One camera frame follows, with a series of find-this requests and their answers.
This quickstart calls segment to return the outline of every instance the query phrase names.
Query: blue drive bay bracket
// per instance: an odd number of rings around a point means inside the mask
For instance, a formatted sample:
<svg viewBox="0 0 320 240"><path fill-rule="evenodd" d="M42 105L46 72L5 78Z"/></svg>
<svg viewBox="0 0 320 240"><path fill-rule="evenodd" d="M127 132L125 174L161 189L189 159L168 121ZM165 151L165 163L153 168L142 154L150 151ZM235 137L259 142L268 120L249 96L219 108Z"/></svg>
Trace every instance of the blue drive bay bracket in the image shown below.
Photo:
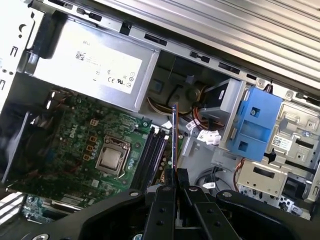
<svg viewBox="0 0 320 240"><path fill-rule="evenodd" d="M282 99L255 87L247 100L240 103L234 128L236 133L227 142L233 154L261 162L274 129Z"/></svg>

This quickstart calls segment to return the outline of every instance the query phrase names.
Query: cpu socket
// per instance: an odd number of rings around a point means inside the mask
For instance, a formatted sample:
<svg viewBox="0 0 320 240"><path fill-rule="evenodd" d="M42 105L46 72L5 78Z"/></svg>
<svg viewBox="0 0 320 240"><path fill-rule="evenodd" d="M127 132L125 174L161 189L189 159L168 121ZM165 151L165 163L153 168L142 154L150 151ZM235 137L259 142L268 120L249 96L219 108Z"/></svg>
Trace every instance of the cpu socket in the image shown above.
<svg viewBox="0 0 320 240"><path fill-rule="evenodd" d="M119 177L127 162L130 148L130 143L106 135L95 168Z"/></svg>

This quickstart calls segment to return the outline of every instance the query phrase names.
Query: green circuit board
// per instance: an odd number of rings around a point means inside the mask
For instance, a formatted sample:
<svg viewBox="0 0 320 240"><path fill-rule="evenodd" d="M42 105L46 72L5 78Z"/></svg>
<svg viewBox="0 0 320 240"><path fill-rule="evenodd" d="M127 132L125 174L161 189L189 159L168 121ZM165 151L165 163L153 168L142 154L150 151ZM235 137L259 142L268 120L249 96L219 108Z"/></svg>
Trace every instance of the green circuit board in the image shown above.
<svg viewBox="0 0 320 240"><path fill-rule="evenodd" d="M41 197L28 195L25 199L25 204L21 208L21 214L28 220L48 224L54 220L45 216L46 209L43 208L44 200Z"/></svg>
<svg viewBox="0 0 320 240"><path fill-rule="evenodd" d="M130 187L151 121L81 95L68 106L43 167L11 188L84 208Z"/></svg>

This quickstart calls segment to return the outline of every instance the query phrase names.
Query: white label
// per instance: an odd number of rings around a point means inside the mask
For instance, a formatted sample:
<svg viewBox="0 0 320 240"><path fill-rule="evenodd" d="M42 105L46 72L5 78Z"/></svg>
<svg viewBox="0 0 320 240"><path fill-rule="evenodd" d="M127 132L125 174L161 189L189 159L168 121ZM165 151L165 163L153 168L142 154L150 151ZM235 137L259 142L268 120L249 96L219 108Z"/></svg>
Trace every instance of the white label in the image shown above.
<svg viewBox="0 0 320 240"><path fill-rule="evenodd" d="M220 144L221 136L218 131L201 130L197 140L205 142L207 145Z"/></svg>
<svg viewBox="0 0 320 240"><path fill-rule="evenodd" d="M186 127L186 129L191 131L192 129L194 129L198 125L200 125L200 122L198 121L198 119L195 119L195 120L190 121L187 125L185 125L185 127Z"/></svg>
<svg viewBox="0 0 320 240"><path fill-rule="evenodd" d="M225 93L225 90L222 90L222 91L220 92L219 100L222 99L222 97L224 96L224 93Z"/></svg>
<svg viewBox="0 0 320 240"><path fill-rule="evenodd" d="M214 189L216 187L216 183L215 182L207 182L207 183L203 184L202 187L204 187L206 189Z"/></svg>
<svg viewBox="0 0 320 240"><path fill-rule="evenodd" d="M131 93L142 64L141 59L86 40L75 48L74 59L79 69L90 72L90 82L97 82L127 94Z"/></svg>
<svg viewBox="0 0 320 240"><path fill-rule="evenodd" d="M63 197L61 199L61 202L64 202L64 203L67 203L67 204L71 204L71 205L75 205L75 206L80 204L80 201L72 199L72 198L69 198L69 197Z"/></svg>
<svg viewBox="0 0 320 240"><path fill-rule="evenodd" d="M161 127L165 128L165 129L171 129L172 123L170 121L167 121L166 123L162 124Z"/></svg>
<svg viewBox="0 0 320 240"><path fill-rule="evenodd" d="M220 140L221 140L221 136L220 135L216 135L213 137L208 137L206 140L206 144L207 145L219 145L220 144Z"/></svg>
<svg viewBox="0 0 320 240"><path fill-rule="evenodd" d="M208 134L208 130L201 130L198 137L196 138L197 140L201 141L201 142L206 142L207 141L207 134Z"/></svg>
<svg viewBox="0 0 320 240"><path fill-rule="evenodd" d="M292 141L284 137L275 135L272 140L272 145L278 148L284 149L286 151L289 151L292 145Z"/></svg>
<svg viewBox="0 0 320 240"><path fill-rule="evenodd" d="M98 180L93 179L93 180L92 180L92 183L91 183L91 186L92 186L92 187L94 187L94 188L97 188L97 187L98 187L98 185L99 185L99 181L98 181Z"/></svg>

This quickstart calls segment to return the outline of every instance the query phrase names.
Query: metal side panel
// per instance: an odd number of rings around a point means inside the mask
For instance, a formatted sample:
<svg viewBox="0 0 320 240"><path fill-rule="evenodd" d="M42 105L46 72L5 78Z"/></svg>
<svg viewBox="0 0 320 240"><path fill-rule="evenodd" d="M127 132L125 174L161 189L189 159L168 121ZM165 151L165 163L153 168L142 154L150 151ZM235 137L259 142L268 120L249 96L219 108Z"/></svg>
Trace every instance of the metal side panel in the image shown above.
<svg viewBox="0 0 320 240"><path fill-rule="evenodd" d="M95 0L320 89L317 0Z"/></svg>

